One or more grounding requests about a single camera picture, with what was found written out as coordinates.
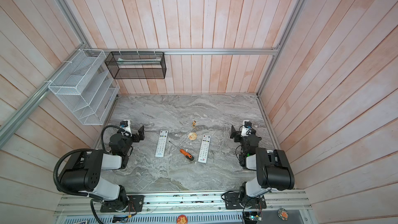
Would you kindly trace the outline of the orange handled screwdriver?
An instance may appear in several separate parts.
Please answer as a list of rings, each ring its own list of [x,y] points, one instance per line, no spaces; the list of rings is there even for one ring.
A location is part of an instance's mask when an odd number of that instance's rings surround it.
[[[192,156],[189,152],[185,151],[184,149],[176,146],[175,144],[173,144],[171,141],[169,141],[169,143],[171,145],[173,145],[174,147],[176,147],[180,153],[182,153],[189,161],[194,161],[194,156]]]

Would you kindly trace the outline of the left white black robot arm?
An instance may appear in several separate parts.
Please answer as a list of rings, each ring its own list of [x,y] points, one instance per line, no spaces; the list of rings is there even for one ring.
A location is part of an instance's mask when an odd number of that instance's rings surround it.
[[[107,125],[101,131],[101,149],[80,148],[63,155],[53,169],[53,182],[62,193],[91,198],[91,206],[99,203],[102,213],[132,211],[137,214],[142,211],[144,196],[128,195],[122,185],[111,183],[101,173],[126,168],[133,144],[145,138],[145,127],[132,133],[127,121],[121,122],[120,126],[112,125],[117,132],[110,137],[110,151],[107,151],[104,133],[109,128]]]

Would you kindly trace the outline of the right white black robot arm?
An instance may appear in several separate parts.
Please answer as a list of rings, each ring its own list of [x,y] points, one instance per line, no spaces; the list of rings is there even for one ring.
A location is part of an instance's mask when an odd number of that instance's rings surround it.
[[[226,204],[242,208],[259,205],[258,199],[272,189],[292,190],[294,175],[286,156],[280,149],[267,150],[259,146],[261,137],[250,121],[245,121],[238,130],[231,126],[230,138],[239,143],[240,153],[236,153],[239,165],[246,170],[256,172],[254,179],[244,182],[239,192],[228,192]]]

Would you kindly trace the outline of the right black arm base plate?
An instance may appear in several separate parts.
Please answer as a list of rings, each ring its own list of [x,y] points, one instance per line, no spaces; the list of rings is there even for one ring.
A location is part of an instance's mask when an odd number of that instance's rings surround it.
[[[226,209],[264,209],[266,208],[265,199],[243,196],[241,193],[227,191],[221,195]]]

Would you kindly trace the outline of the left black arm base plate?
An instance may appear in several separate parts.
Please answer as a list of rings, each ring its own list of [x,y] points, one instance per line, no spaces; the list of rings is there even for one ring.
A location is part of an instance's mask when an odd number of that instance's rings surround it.
[[[113,201],[105,201],[101,208],[101,213],[113,212],[141,212],[144,205],[144,195],[127,195]]]

